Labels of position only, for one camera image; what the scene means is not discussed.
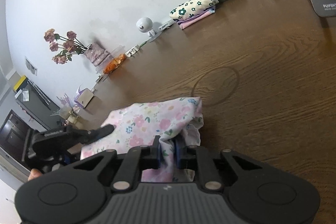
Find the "person left hand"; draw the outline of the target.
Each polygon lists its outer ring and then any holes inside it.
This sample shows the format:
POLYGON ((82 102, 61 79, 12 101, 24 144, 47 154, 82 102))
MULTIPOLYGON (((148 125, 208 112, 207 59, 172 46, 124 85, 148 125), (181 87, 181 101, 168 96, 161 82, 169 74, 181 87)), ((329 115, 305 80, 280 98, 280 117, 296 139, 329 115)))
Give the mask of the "person left hand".
POLYGON ((39 171, 38 169, 33 168, 29 174, 29 178, 28 181, 33 180, 35 178, 38 178, 42 175, 41 171, 39 171))

